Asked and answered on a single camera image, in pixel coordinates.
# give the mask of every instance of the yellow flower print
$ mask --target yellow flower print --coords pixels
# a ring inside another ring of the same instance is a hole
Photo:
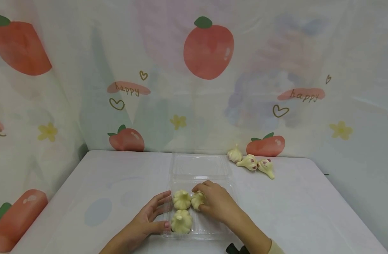
[[[174,115],[174,119],[170,119],[170,122],[174,125],[174,129],[183,128],[187,126],[185,123],[185,116],[178,117],[178,115]]]
[[[341,137],[343,140],[348,140],[349,135],[352,134],[353,129],[351,127],[345,126],[344,121],[339,121],[338,125],[329,125],[330,128],[334,131],[332,137],[335,139]]]
[[[55,141],[55,135],[58,133],[57,128],[52,123],[48,123],[47,126],[40,125],[38,127],[41,134],[37,137],[38,140],[49,139],[51,142]]]

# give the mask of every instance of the garlic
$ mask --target garlic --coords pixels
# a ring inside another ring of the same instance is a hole
[[[196,192],[193,197],[191,198],[191,204],[193,205],[193,208],[199,211],[199,205],[205,203],[205,195],[198,191]]]
[[[191,206],[191,196],[186,190],[179,190],[173,196],[174,207],[178,210],[186,210]]]
[[[265,173],[270,177],[270,179],[274,179],[273,174],[273,163],[270,159],[264,159],[257,163],[257,169]]]
[[[242,160],[242,153],[239,150],[238,144],[236,144],[236,147],[228,152],[228,158],[234,163]]]
[[[187,210],[178,210],[171,219],[171,230],[175,233],[188,234],[193,225],[193,217]]]
[[[246,155],[246,157],[236,163],[238,167],[246,167],[250,171],[255,171],[257,169],[257,161],[254,155]]]

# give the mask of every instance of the plastic container compartment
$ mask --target plastic container compartment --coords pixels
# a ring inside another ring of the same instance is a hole
[[[193,195],[191,189],[196,184],[210,180],[224,187],[236,201],[236,189],[231,177],[232,172],[228,166],[226,155],[173,153],[169,189],[172,191],[172,195],[181,189]],[[169,203],[169,208],[169,211],[165,214],[165,220],[167,221],[171,221],[176,212],[172,202]],[[188,234],[165,232],[163,236],[168,238],[221,240],[232,233],[225,225],[208,218],[201,212],[195,211],[192,206],[189,208],[189,213],[193,217],[191,232]]]

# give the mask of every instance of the blue circle print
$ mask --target blue circle print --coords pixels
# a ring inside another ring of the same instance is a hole
[[[92,203],[85,212],[85,224],[95,227],[104,222],[111,214],[112,202],[109,198],[100,198]]]

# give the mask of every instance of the white table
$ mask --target white table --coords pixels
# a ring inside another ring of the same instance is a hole
[[[150,198],[167,189],[171,159],[170,153],[87,153],[11,253],[98,253]],[[239,205],[286,253],[387,253],[311,160],[272,161],[274,180],[229,165]],[[151,236],[137,253],[225,253],[232,241],[242,246],[236,238]]]

